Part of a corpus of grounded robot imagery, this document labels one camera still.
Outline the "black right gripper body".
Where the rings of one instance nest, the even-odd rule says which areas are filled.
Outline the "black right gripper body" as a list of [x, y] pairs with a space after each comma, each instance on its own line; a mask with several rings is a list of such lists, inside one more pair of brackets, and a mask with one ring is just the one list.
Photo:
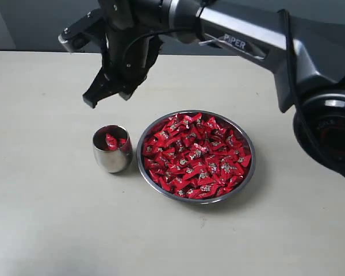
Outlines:
[[115, 81], [141, 84], [155, 64], [163, 40], [143, 25], [119, 29], [109, 25], [100, 27], [102, 66], [100, 85]]

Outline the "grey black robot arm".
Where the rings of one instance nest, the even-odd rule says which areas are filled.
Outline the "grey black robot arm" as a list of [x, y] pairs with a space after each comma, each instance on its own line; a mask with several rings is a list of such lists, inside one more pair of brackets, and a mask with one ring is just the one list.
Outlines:
[[315, 161], [345, 177], [345, 25], [226, 1], [100, 1], [102, 67], [83, 95], [91, 107], [130, 98], [172, 35], [233, 51], [273, 73], [280, 111]]

